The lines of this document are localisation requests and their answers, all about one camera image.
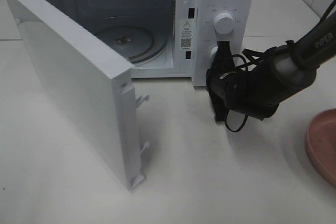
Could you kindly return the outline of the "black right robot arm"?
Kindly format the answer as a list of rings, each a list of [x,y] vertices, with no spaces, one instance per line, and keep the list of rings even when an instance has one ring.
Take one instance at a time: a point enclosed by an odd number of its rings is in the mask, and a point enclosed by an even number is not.
[[[225,122],[229,111],[259,120],[269,118],[279,104],[311,86],[317,69],[335,56],[335,2],[301,39],[287,40],[264,52],[244,49],[236,66],[229,41],[218,41],[206,74],[206,88],[215,121]]]

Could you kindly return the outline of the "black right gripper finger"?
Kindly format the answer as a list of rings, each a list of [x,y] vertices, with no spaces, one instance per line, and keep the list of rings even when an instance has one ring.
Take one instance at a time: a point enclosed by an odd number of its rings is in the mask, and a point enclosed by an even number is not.
[[[217,52],[215,55],[216,60],[231,60],[232,52],[230,49],[230,41],[218,41]]]

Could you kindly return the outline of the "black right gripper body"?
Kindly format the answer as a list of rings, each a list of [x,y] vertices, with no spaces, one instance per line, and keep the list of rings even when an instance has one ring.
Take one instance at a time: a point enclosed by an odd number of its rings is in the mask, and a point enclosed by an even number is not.
[[[229,111],[263,120],[269,118],[278,109],[278,105],[265,106],[247,98],[248,71],[231,71],[234,67],[231,60],[216,60],[214,57],[211,67],[206,73],[206,88],[224,100]]]

